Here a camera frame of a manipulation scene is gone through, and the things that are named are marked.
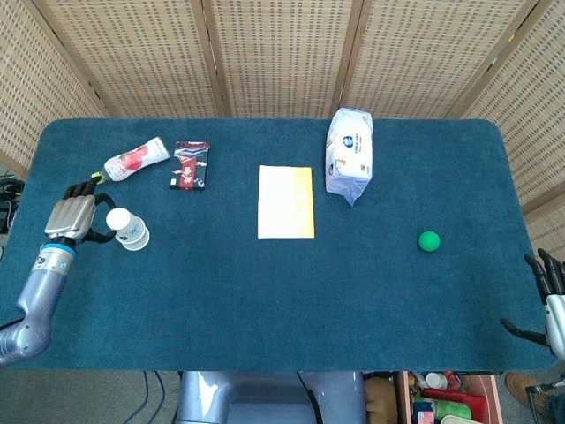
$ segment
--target shoe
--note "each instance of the shoe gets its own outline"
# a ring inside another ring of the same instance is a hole
[[[522,405],[530,407],[530,401],[528,400],[528,394],[526,393],[526,387],[539,386],[541,382],[534,378],[529,377],[526,374],[521,373],[508,373],[506,375],[506,388],[510,394],[518,400]],[[538,413],[546,416],[546,398],[549,396],[548,393],[537,393],[535,395],[536,410]]]

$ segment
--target cable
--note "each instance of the cable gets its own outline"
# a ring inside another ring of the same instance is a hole
[[[10,327],[11,325],[17,324],[18,322],[22,322],[22,321],[24,321],[23,318],[18,318],[17,320],[10,321],[10,322],[8,322],[8,323],[6,323],[6,324],[4,324],[4,325],[0,325],[0,331],[2,331],[3,329],[7,329],[7,328]]]
[[[165,386],[162,383],[162,379],[159,373],[157,371],[154,371],[154,373],[157,376],[157,380],[159,380],[159,384],[161,384],[161,402],[159,402],[159,406],[157,406],[157,409],[155,410],[153,415],[151,415],[151,418],[149,419],[149,422],[147,424],[151,424],[153,422],[154,418],[157,416],[159,411],[161,411],[162,404],[165,403]]]
[[[138,406],[138,409],[133,411],[132,414],[125,419],[124,424],[130,422],[132,418],[135,417],[138,413],[140,413],[141,410],[145,408],[145,405],[147,405],[147,400],[149,399],[149,385],[147,384],[147,371],[143,372],[143,377],[145,378],[145,400],[140,406]]]
[[[306,390],[306,395],[308,395],[308,398],[310,399],[310,403],[312,404],[314,415],[316,417],[316,424],[324,424],[324,420],[321,418],[320,405],[318,405],[318,400],[316,399],[314,392],[306,387],[304,380],[302,380],[302,376],[298,371],[297,371],[297,376],[298,376],[298,380],[300,380],[300,382],[302,383],[302,387],[304,387],[304,390]]]

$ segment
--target table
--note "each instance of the table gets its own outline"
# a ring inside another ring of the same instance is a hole
[[[483,120],[374,120],[373,181],[355,207],[326,193],[328,120],[69,119],[41,136],[0,268],[14,308],[64,189],[160,135],[206,140],[204,192],[171,162],[101,190],[141,216],[146,248],[83,244],[51,347],[18,367],[198,370],[547,367],[531,251],[499,130]],[[311,166],[315,239],[257,239],[258,167]],[[105,232],[106,209],[94,227]],[[418,249],[437,231],[440,249]]]

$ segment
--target white plastic bag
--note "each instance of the white plastic bag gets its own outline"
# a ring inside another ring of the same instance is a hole
[[[373,177],[373,120],[369,112],[339,109],[326,140],[326,191],[351,206]]]

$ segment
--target paper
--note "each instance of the paper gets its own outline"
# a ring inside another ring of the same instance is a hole
[[[312,168],[259,167],[259,239],[313,239]]]

